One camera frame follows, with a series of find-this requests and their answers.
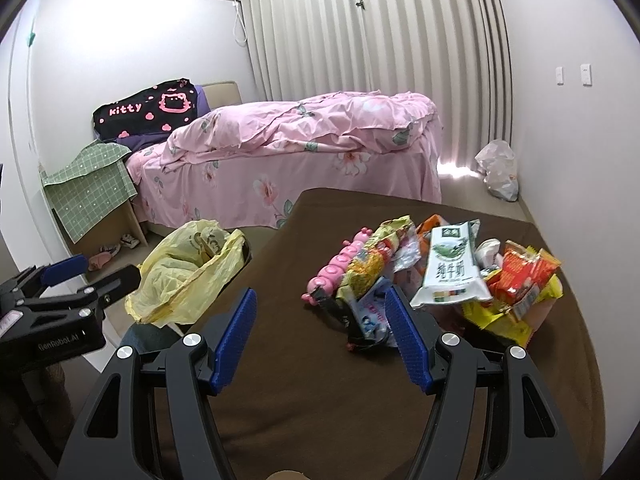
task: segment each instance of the purple cloth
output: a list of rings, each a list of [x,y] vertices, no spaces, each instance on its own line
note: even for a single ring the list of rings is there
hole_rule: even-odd
[[[144,150],[154,144],[165,142],[171,133],[159,132],[157,134],[144,134],[144,135],[130,135],[129,137],[122,137],[115,139],[117,144],[121,144],[129,148],[133,153],[140,150]]]
[[[204,94],[204,88],[200,85],[194,85],[196,89],[196,95],[198,96],[196,108],[198,110],[198,117],[202,117],[211,111],[209,103],[207,103],[207,96]]]

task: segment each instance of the headboard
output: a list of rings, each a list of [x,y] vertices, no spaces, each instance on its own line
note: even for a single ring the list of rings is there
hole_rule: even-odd
[[[204,95],[207,96],[209,108],[214,110],[221,106],[241,105],[240,91],[235,81],[221,81],[202,85]]]

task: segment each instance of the power cord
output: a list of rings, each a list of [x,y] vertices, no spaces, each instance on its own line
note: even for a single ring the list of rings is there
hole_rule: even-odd
[[[234,6],[236,7],[236,20],[234,22],[234,40],[239,46],[245,46],[247,43],[246,36],[246,27],[244,26],[244,19],[240,16],[240,1],[234,0]],[[238,36],[236,35],[236,30],[238,29],[238,22],[242,27],[242,33],[244,34],[244,40],[238,40]]]

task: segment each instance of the shoe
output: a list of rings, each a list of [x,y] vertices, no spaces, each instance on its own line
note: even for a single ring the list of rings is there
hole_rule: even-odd
[[[131,235],[122,235],[122,238],[120,238],[120,243],[125,247],[128,247],[129,249],[133,249],[140,244],[140,240],[134,238]]]
[[[118,252],[120,252],[120,244],[103,245],[99,250],[99,253],[109,253],[113,258]]]

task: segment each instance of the snack bag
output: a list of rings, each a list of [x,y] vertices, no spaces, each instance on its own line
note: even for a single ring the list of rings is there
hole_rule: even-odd
[[[400,242],[400,246],[396,254],[391,258],[393,263],[393,271],[400,272],[412,268],[420,260],[420,241],[415,229],[415,225],[411,222],[406,231],[404,239]]]
[[[507,241],[500,280],[492,288],[498,308],[509,312],[514,322],[521,321],[534,304],[540,291],[560,266],[560,261],[544,249],[538,253],[533,248],[525,249],[515,242]]]
[[[345,301],[349,305],[353,317],[356,319],[364,339],[384,342],[387,346],[397,347],[391,327],[386,319],[385,294],[391,282],[382,277],[359,300],[355,299],[353,291],[347,289]]]
[[[400,270],[394,274],[394,284],[400,287],[407,298],[412,298],[422,284],[422,274],[418,272],[417,266]]]
[[[551,311],[557,298],[562,298],[562,283],[554,274],[521,321],[514,323],[508,314],[496,313],[495,309],[485,308],[478,301],[463,303],[462,313],[465,319],[480,328],[515,341],[518,345],[526,348],[533,334],[540,328],[547,314]]]
[[[431,247],[431,230],[434,227],[449,225],[449,223],[440,215],[433,215],[422,222],[417,229],[418,241],[420,242],[420,260],[415,264],[416,270],[421,276],[427,270],[427,258],[429,257],[429,248]]]
[[[391,261],[407,231],[414,223],[409,216],[382,222],[347,267],[335,297],[347,301],[349,287],[359,300],[373,286]]]
[[[427,271],[412,307],[492,298],[473,254],[479,225],[475,220],[432,229]]]

